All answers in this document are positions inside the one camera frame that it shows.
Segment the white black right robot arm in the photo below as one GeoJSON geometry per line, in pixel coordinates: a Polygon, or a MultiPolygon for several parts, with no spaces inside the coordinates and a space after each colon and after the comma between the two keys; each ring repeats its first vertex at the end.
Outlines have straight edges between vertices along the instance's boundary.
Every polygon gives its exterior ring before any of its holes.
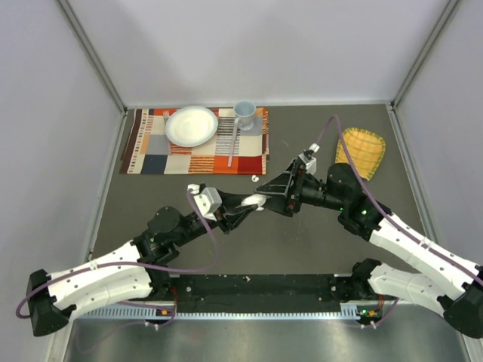
{"type": "Polygon", "coordinates": [[[440,247],[375,201],[348,164],[331,165],[321,181],[297,158],[256,192],[266,197],[265,208],[285,216],[299,212],[302,204],[337,210],[345,230],[416,269],[411,274],[364,261],[352,272],[357,296],[367,299],[377,293],[404,299],[440,315],[465,336],[482,337],[482,266],[440,247]]]}

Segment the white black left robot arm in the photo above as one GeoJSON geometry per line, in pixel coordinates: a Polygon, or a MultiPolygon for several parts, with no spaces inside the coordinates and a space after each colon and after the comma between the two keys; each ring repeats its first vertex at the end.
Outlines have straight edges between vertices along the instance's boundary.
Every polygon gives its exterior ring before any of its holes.
{"type": "Polygon", "coordinates": [[[179,247],[212,235],[214,229],[230,233],[266,203],[260,194],[236,195],[199,185],[190,185],[187,196],[189,214],[162,207],[145,231],[117,249],[64,271],[34,271],[25,299],[32,334],[50,335],[90,311],[118,302],[165,298],[176,273],[168,263],[178,257],[179,247]]]}

